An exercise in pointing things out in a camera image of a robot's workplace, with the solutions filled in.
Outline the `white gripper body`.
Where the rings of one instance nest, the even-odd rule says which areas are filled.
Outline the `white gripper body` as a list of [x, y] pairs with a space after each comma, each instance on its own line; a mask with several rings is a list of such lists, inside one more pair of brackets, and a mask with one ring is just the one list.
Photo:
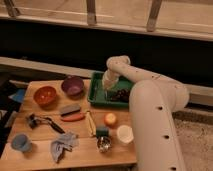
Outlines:
[[104, 72], [102, 77], [102, 85], [107, 84], [109, 88], [114, 86], [119, 81], [120, 75], [111, 70], [107, 70]]

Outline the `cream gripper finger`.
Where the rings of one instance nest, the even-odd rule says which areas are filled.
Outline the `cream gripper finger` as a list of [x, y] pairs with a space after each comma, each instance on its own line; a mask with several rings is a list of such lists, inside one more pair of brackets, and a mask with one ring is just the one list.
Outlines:
[[110, 91], [116, 91], [116, 86], [112, 86], [112, 87], [110, 88]]
[[104, 91], [109, 90], [109, 86], [108, 86], [107, 84], [103, 84], [103, 90], [104, 90]]

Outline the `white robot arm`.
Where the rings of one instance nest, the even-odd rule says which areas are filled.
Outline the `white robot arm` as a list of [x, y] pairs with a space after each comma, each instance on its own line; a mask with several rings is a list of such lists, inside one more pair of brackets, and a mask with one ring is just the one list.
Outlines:
[[131, 65], [126, 55], [110, 57], [104, 90], [120, 76], [133, 82], [129, 96], [138, 171], [186, 171], [172, 113], [189, 101], [187, 87], [170, 77]]

